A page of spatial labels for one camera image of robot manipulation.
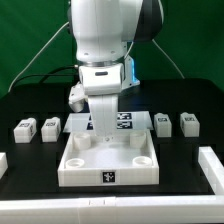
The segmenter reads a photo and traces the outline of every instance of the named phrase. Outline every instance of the black sticker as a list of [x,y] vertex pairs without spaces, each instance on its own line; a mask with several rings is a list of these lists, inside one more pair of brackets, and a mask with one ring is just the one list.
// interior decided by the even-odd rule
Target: black sticker
[[193,117],[185,117],[185,121],[194,121]]
[[46,126],[50,126],[50,127],[53,127],[56,125],[56,122],[50,122],[50,123],[47,123]]
[[103,183],[115,183],[115,171],[102,172]]
[[59,125],[57,125],[57,135],[60,134]]
[[29,125],[30,125],[30,123],[22,123],[22,124],[19,125],[19,127],[27,128],[27,127],[29,127]]
[[30,126],[30,134],[31,134],[31,136],[34,134],[34,132],[33,132],[33,125]]
[[159,122],[167,122],[168,120],[167,120],[167,118],[158,118],[158,121]]
[[131,113],[118,113],[117,120],[131,120]]
[[93,123],[92,122],[88,123],[86,130],[93,130]]
[[132,121],[118,121],[117,129],[133,129]]

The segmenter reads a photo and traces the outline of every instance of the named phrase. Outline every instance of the green backdrop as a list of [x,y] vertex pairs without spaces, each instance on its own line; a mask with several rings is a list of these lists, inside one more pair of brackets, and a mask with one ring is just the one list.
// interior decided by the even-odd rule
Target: green backdrop
[[[186,78],[210,79],[224,90],[224,0],[162,3],[165,22],[156,41]],[[65,22],[67,0],[0,1],[0,97]],[[24,75],[75,63],[75,49],[75,41],[63,31]],[[152,43],[136,44],[132,56],[139,79],[180,78]]]

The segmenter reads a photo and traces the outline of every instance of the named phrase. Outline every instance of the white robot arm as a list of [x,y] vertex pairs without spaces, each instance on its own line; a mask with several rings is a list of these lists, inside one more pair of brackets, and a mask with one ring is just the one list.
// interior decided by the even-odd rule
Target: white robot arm
[[71,91],[71,107],[78,102],[80,109],[80,95],[81,100],[88,96],[95,134],[110,139],[116,132],[118,94],[126,79],[124,42],[149,41],[157,35],[163,23],[161,2],[71,0],[69,18],[81,82],[76,100],[77,89]]

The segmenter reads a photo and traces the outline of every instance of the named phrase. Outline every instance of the small white cube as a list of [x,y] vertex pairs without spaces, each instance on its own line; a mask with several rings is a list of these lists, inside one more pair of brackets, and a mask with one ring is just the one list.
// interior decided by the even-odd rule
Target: small white cube
[[61,121],[57,117],[47,119],[41,128],[43,142],[57,142],[61,132]]
[[167,114],[156,114],[154,116],[154,127],[158,138],[169,138],[172,136],[172,123]]
[[200,123],[194,114],[182,113],[180,127],[185,137],[199,137]]
[[5,153],[0,153],[0,179],[4,175],[5,171],[8,169],[8,163]]
[[16,143],[29,143],[37,132],[37,122],[34,118],[21,120],[14,129]]

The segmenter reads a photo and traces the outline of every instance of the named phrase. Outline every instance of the black tabletop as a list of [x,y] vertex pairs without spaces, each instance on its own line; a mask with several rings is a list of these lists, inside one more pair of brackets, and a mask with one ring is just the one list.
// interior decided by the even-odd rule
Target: black tabletop
[[[0,200],[51,199],[100,196],[211,195],[198,164],[198,148],[211,146],[224,162],[224,93],[201,79],[143,81],[119,98],[120,111],[149,111],[169,115],[172,138],[153,142],[160,166],[160,184],[59,188],[57,169],[68,139],[61,133],[57,143],[43,143],[45,120],[59,117],[62,127],[71,113],[69,84],[30,84],[13,89],[0,100],[0,152],[7,153],[8,171],[0,180]],[[179,126],[182,112],[194,113],[200,137],[185,138]],[[16,144],[13,129],[20,120],[37,120],[37,134],[29,144]]]

